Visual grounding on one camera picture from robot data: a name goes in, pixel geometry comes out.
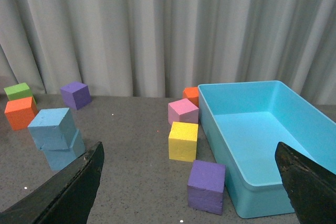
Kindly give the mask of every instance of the light blue foam cube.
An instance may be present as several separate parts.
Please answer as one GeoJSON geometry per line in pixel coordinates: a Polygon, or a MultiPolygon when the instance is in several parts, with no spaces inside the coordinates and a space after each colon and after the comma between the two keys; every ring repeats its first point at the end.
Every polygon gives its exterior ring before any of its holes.
{"type": "Polygon", "coordinates": [[[39,150],[67,150],[76,133],[69,108],[40,110],[28,126],[39,150]]]}
{"type": "Polygon", "coordinates": [[[85,152],[80,131],[77,130],[67,150],[43,151],[51,170],[62,170],[85,152]]]}

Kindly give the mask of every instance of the stacked cubes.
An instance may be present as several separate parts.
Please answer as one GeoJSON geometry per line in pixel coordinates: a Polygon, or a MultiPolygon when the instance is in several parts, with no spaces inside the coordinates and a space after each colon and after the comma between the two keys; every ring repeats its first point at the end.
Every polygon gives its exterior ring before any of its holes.
{"type": "Polygon", "coordinates": [[[198,87],[185,88],[183,99],[168,104],[169,159],[193,162],[187,184],[188,205],[222,214],[225,165],[196,160],[198,87]]]}
{"type": "Polygon", "coordinates": [[[72,82],[60,88],[64,104],[79,110],[92,101],[89,87],[80,82],[72,82]]]}
{"type": "Polygon", "coordinates": [[[187,185],[189,207],[222,214],[225,168],[221,164],[194,161],[187,185]]]}
{"type": "Polygon", "coordinates": [[[196,159],[198,107],[188,99],[168,104],[169,159],[192,162],[196,159]]]}
{"type": "Polygon", "coordinates": [[[63,169],[85,152],[69,108],[40,110],[28,129],[52,170],[63,169]]]}
{"type": "Polygon", "coordinates": [[[37,113],[33,97],[8,101],[5,109],[7,120],[14,131],[28,127],[37,113]]]}

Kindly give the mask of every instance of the pink foam cube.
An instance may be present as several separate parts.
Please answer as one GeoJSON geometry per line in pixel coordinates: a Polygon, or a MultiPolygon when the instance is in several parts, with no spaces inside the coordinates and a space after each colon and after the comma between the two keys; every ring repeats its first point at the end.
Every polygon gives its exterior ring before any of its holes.
{"type": "Polygon", "coordinates": [[[185,98],[168,104],[168,122],[198,123],[198,107],[185,98]]]}

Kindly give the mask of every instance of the gray table surface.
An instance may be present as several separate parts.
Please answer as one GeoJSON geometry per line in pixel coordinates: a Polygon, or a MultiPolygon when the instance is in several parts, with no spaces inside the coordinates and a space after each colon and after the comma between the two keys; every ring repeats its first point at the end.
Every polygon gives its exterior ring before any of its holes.
{"type": "MultiPolygon", "coordinates": [[[[60,95],[36,95],[38,109],[64,108],[60,95]]],[[[71,109],[86,147],[102,141],[105,162],[88,223],[299,223],[295,214],[240,218],[225,190],[223,215],[188,207],[186,185],[192,163],[169,160],[167,104],[176,99],[92,97],[71,109]]],[[[52,177],[28,129],[12,131],[0,95],[0,211],[52,177]]],[[[336,119],[336,106],[319,106],[336,119]]],[[[197,159],[214,162],[199,128],[197,159]]]]}

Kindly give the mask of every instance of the orange foam cube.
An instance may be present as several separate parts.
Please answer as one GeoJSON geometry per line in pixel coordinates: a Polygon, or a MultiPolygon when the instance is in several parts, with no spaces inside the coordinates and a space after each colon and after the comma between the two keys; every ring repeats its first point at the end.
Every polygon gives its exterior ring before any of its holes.
{"type": "Polygon", "coordinates": [[[33,97],[8,101],[5,109],[7,120],[14,131],[28,127],[37,113],[33,97]]]}
{"type": "Polygon", "coordinates": [[[189,101],[198,107],[198,87],[185,88],[182,98],[188,98],[189,101]]]}

